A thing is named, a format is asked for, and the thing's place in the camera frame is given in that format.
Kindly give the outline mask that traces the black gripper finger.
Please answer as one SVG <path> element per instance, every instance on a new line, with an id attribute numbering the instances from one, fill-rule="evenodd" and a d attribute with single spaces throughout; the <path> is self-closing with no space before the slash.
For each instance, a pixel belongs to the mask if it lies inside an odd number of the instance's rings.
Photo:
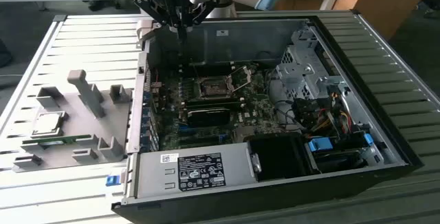
<path id="1" fill-rule="evenodd" d="M 186 42 L 186 33 L 192 26 L 202 22 L 218 3 L 220 0 L 209 0 L 196 5 L 185 0 L 182 4 L 182 43 Z"/>
<path id="2" fill-rule="evenodd" d="M 184 23 L 181 0 L 134 0 L 138 8 L 177 34 L 178 43 L 184 44 Z"/>

